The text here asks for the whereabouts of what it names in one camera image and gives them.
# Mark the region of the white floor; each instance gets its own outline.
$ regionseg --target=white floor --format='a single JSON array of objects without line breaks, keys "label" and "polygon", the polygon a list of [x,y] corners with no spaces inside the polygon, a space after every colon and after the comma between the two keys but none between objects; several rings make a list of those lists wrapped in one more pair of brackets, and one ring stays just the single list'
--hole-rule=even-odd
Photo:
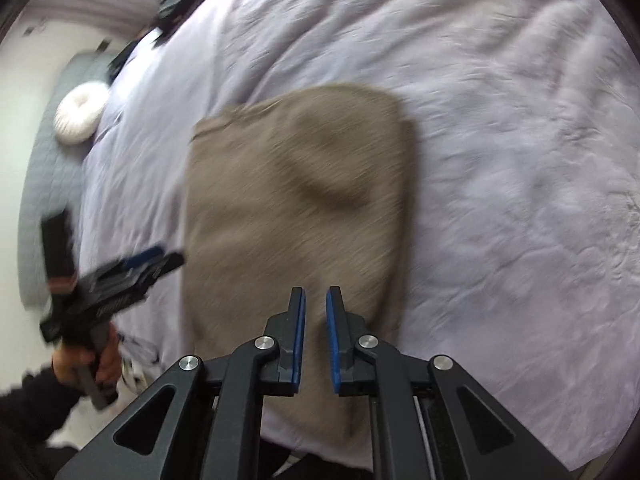
[{"label": "white floor", "polygon": [[[18,294],[18,211],[33,139],[62,69],[105,38],[100,30],[71,23],[18,21],[0,44],[0,391],[50,360],[38,330],[40,313],[25,310]],[[112,45],[118,49],[124,42]],[[82,402],[57,439],[84,445],[128,398],[101,414]]]}]

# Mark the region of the bed sheet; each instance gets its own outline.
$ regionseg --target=bed sheet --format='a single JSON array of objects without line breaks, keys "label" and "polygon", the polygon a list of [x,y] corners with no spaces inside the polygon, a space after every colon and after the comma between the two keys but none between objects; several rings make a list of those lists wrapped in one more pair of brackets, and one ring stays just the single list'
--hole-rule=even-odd
[{"label": "bed sheet", "polygon": [[[569,468],[619,442],[640,402],[640,70],[598,0],[206,0],[139,50],[86,161],[81,269],[181,247],[201,118],[383,88],[420,158],[399,347],[454,357]],[[179,273],[118,322],[164,366],[191,351]],[[370,466],[271,412],[263,434]]]}]

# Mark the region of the brown cloth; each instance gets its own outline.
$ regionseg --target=brown cloth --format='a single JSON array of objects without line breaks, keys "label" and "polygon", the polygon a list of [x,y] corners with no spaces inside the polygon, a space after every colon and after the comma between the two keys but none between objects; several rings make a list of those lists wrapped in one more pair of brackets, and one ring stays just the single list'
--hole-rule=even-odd
[{"label": "brown cloth", "polygon": [[415,134],[392,96],[311,88],[196,126],[188,168],[184,299],[204,359],[262,335],[306,290],[300,394],[265,398],[328,446],[361,449],[363,398],[333,393],[326,291],[393,341],[404,304]]}]

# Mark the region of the human hand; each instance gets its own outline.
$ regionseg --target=human hand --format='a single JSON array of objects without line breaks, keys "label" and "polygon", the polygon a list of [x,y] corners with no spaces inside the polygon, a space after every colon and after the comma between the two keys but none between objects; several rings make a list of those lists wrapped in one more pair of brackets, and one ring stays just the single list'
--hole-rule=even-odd
[{"label": "human hand", "polygon": [[[51,359],[51,367],[58,382],[67,386],[79,386],[76,369],[94,362],[95,353],[82,346],[62,343]],[[122,375],[122,358],[118,352],[118,335],[113,324],[110,325],[109,342],[100,356],[100,366],[95,375],[98,384],[115,384]]]}]

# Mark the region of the round white pillow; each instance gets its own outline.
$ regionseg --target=round white pillow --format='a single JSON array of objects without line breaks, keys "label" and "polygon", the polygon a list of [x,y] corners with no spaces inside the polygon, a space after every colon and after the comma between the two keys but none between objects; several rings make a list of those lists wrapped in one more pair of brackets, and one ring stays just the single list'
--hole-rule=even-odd
[{"label": "round white pillow", "polygon": [[102,81],[81,84],[69,92],[56,111],[53,125],[63,144],[78,144],[91,137],[109,99],[109,86]]}]

